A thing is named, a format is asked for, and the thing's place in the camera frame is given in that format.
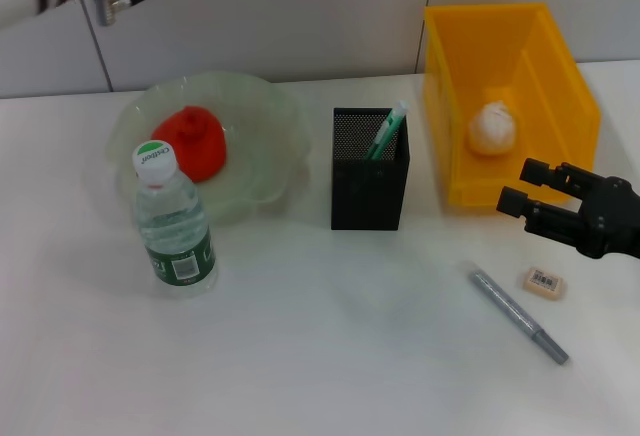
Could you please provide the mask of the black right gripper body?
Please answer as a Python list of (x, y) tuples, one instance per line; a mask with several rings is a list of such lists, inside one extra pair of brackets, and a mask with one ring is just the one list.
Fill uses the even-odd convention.
[(607, 254), (639, 258), (639, 195), (618, 177), (599, 181), (583, 198), (579, 215), (585, 233), (578, 251), (592, 259)]

